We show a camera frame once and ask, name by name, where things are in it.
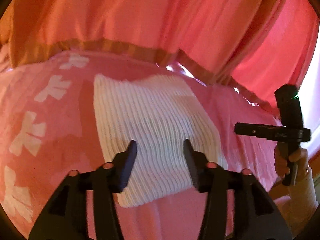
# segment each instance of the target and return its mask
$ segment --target pink sheet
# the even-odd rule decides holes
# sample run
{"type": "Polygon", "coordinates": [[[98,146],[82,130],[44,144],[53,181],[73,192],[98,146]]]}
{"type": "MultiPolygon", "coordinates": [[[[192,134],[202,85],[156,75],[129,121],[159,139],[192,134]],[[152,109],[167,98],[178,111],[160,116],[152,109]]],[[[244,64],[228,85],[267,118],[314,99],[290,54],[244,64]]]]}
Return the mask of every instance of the pink sheet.
{"type": "MultiPolygon", "coordinates": [[[[26,237],[68,171],[92,171],[104,162],[93,109],[97,73],[129,81],[180,75],[128,57],[87,51],[66,51],[0,75],[0,202],[26,237]]],[[[180,76],[219,130],[229,169],[251,169],[270,190],[276,179],[275,143],[236,136],[233,127],[236,122],[276,125],[273,116],[251,106],[232,88],[204,87],[180,76]]],[[[196,239],[205,197],[189,189],[137,208],[117,205],[125,239],[196,239]]],[[[88,223],[94,238],[92,214],[88,223]]],[[[228,232],[231,229],[229,219],[228,232]]]]}

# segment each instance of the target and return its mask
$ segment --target black tool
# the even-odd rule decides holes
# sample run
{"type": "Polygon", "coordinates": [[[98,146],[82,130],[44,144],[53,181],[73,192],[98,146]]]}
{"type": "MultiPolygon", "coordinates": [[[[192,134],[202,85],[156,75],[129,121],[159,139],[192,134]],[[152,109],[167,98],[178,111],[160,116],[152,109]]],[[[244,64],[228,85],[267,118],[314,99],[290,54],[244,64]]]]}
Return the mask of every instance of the black tool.
{"type": "Polygon", "coordinates": [[[131,141],[112,163],[82,174],[71,171],[43,208],[29,240],[89,240],[87,190],[93,190],[97,239],[123,240],[112,193],[120,193],[127,186],[136,155],[137,144],[131,141]]]}
{"type": "Polygon", "coordinates": [[[277,141],[280,153],[288,161],[290,168],[290,174],[285,176],[282,184],[293,186],[298,166],[296,163],[291,163],[288,158],[299,148],[301,142],[310,140],[311,131],[303,127],[298,90],[294,85],[283,85],[276,90],[275,96],[283,126],[236,123],[235,133],[277,141]]]}
{"type": "Polygon", "coordinates": [[[198,240],[225,238],[228,189],[235,193],[232,240],[292,239],[277,206],[251,172],[226,171],[215,163],[209,163],[203,153],[192,148],[189,140],[184,142],[183,153],[194,187],[200,193],[208,192],[198,240]]]}

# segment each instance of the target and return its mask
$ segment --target white ribbed cloth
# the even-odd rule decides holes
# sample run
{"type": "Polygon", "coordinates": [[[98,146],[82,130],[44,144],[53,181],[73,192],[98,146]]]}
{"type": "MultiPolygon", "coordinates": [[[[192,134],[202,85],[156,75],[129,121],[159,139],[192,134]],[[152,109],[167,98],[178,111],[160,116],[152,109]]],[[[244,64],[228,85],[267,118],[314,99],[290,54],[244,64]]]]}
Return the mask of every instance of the white ribbed cloth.
{"type": "Polygon", "coordinates": [[[137,141],[137,158],[122,207],[133,207],[192,186],[183,155],[189,138],[194,149],[227,168],[219,132],[190,87],[180,77],[155,75],[135,82],[98,74],[94,110],[103,156],[112,161],[137,141]]]}

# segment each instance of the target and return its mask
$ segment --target pink fabric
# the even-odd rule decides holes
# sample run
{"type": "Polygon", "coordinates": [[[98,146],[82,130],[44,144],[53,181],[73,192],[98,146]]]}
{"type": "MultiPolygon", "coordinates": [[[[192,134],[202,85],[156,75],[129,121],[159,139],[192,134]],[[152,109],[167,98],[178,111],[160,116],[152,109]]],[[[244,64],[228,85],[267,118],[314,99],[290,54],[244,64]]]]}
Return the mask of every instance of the pink fabric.
{"type": "Polygon", "coordinates": [[[232,77],[276,107],[275,90],[285,83],[300,87],[318,30],[319,18],[308,0],[287,0],[261,46],[236,67],[232,77]]]}
{"type": "MultiPolygon", "coordinates": [[[[0,75],[0,202],[24,236],[70,170],[92,171],[104,162],[93,109],[97,73],[129,81],[154,74],[180,75],[219,130],[229,169],[251,169],[270,190],[276,179],[275,143],[236,136],[233,128],[236,122],[275,125],[271,114],[251,106],[233,88],[205,87],[155,64],[106,53],[73,51],[72,57],[70,53],[0,75]]],[[[137,208],[117,205],[125,239],[196,239],[205,197],[189,189],[137,208]]],[[[92,236],[92,216],[89,225],[92,236]]],[[[231,229],[229,219],[228,232],[231,229]]]]}

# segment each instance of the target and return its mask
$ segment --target white shape print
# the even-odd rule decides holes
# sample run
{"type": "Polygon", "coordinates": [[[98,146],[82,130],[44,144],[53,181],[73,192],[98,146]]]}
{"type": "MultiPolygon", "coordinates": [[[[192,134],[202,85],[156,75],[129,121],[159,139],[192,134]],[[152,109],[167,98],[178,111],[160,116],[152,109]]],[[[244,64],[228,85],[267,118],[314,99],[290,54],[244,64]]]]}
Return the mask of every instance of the white shape print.
{"type": "Polygon", "coordinates": [[[59,69],[70,69],[72,66],[84,68],[88,62],[89,58],[72,53],[70,54],[69,62],[63,63],[59,69]]]}
{"type": "Polygon", "coordinates": [[[22,147],[25,146],[27,150],[33,155],[36,156],[42,141],[38,137],[44,137],[46,124],[45,122],[34,124],[37,114],[27,111],[24,115],[22,121],[22,127],[20,133],[13,140],[12,144],[9,147],[9,151],[16,155],[20,156],[22,152],[22,147]]]}
{"type": "Polygon", "coordinates": [[[70,87],[71,81],[61,81],[62,76],[52,76],[49,80],[47,87],[35,96],[35,101],[42,103],[48,97],[60,100],[67,92],[66,89],[70,87]]]}
{"type": "Polygon", "coordinates": [[[15,186],[16,173],[8,166],[4,167],[5,196],[2,207],[8,216],[14,217],[16,211],[25,218],[28,223],[32,222],[33,211],[31,207],[31,197],[28,187],[15,186]]]}

